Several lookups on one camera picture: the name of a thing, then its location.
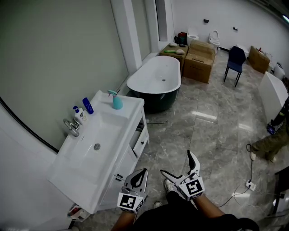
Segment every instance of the blue chair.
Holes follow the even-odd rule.
[[[241,73],[242,73],[242,65],[245,61],[246,61],[246,56],[245,56],[243,49],[241,49],[237,46],[233,46],[232,49],[229,51],[229,60],[227,63],[224,82],[227,78],[227,74],[228,74],[229,69],[237,71],[238,75],[237,75],[236,80],[235,80],[235,81],[237,81],[235,84],[235,87],[236,87],[236,85],[239,81],[239,78],[241,76]]]

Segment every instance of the power strip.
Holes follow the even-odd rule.
[[[249,183],[249,180],[246,182],[246,187],[249,188],[251,191],[255,191],[256,185],[252,182]]]

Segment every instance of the bathroom vanity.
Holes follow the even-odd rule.
[[[144,100],[119,96],[123,108],[98,91],[91,101],[94,113],[69,134],[48,172],[48,180],[89,213],[115,208],[126,177],[149,142]]]

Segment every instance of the black cable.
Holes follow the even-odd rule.
[[[247,144],[246,145],[246,149],[247,149],[248,152],[251,152],[251,144]],[[251,160],[251,178],[249,180],[249,183],[252,181],[252,175],[253,175],[252,165],[253,165],[253,160]]]
[[[237,195],[241,195],[241,194],[243,194],[243,193],[234,194],[233,196],[230,197],[230,199],[232,199],[233,197],[235,197],[235,196],[237,196]]]
[[[248,145],[250,145],[250,144],[247,144],[247,145],[246,145],[246,149],[247,149],[248,152],[251,152],[251,145],[250,145],[250,150],[248,150]],[[252,175],[253,175],[253,168],[252,168],[252,166],[253,166],[253,160],[251,160],[251,178],[250,178],[250,180],[249,180],[249,183],[252,181]]]

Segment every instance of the marble floor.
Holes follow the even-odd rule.
[[[246,144],[268,135],[258,85],[263,74],[250,65],[243,65],[243,73],[234,88],[237,73],[229,70],[223,83],[228,53],[219,51],[209,84],[182,78],[182,84],[173,107],[159,114],[146,115],[150,143],[136,166],[149,170],[146,203],[140,214],[152,209],[155,201],[166,204],[164,177],[160,169],[175,175],[189,170],[186,150],[190,149],[201,164],[200,175],[207,197],[217,206],[224,204],[236,191],[246,190],[245,182],[251,177],[251,160]],[[264,219],[274,200],[275,173],[289,166],[288,147],[271,163],[262,157],[253,162],[252,182],[258,192],[246,193],[231,199],[221,209],[237,217],[253,219],[261,230],[278,230],[272,225],[282,221]],[[112,228],[121,211],[99,211],[77,226],[81,231]]]

